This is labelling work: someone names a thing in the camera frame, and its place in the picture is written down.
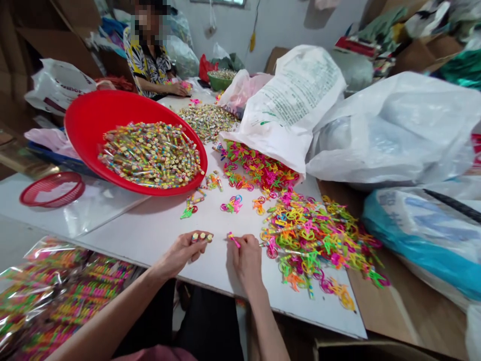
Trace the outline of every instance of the person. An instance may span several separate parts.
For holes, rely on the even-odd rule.
[[[187,96],[180,83],[165,84],[175,78],[172,63],[162,43],[163,15],[170,7],[162,0],[135,0],[134,26],[124,30],[127,62],[140,95],[155,101],[167,94]]]
[[[191,243],[192,235],[202,232],[209,234],[194,231],[180,235],[152,267],[47,360],[244,360],[235,300],[200,287],[194,288],[190,307],[172,341],[173,278],[187,262],[195,262],[206,251],[206,241]],[[232,259],[251,304],[262,360],[289,360],[262,282],[259,241],[253,235],[235,240],[240,248],[229,241],[228,259]]]

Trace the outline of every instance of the red plastic bag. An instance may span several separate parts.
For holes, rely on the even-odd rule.
[[[216,63],[215,65],[210,63],[205,57],[205,54],[203,54],[200,58],[199,78],[207,83],[210,83],[207,73],[212,70],[219,70],[219,63]]]

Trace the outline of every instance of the red plastic basket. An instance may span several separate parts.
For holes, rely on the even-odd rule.
[[[78,97],[65,114],[65,130],[73,147],[84,163],[95,173],[122,188],[149,196],[176,196],[195,190],[202,182],[201,173],[189,184],[168,190],[148,188],[129,182],[108,169],[97,156],[100,145],[105,143],[103,135],[118,126],[133,123],[157,123],[182,125],[185,134],[197,144],[200,167],[207,172],[207,154],[204,145],[194,130],[177,114],[146,97],[119,91],[102,90]]]
[[[75,182],[77,185],[63,196],[48,202],[36,202],[39,192],[48,192],[67,182]],[[85,183],[78,173],[61,172],[49,175],[29,185],[20,195],[20,203],[28,207],[58,208],[65,206],[78,199],[85,190]]]

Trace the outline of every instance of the yellow patterned shirt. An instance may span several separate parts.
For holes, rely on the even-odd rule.
[[[172,64],[165,47],[155,46],[154,59],[148,46],[141,45],[138,37],[131,35],[130,27],[126,27],[124,30],[124,48],[139,94],[154,100],[161,98],[162,96],[157,93],[140,89],[136,77],[160,85],[169,80],[167,73],[171,71]]]

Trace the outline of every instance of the pink sleeve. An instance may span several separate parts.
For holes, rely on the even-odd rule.
[[[154,346],[118,357],[113,361],[197,361],[188,351],[178,347]]]

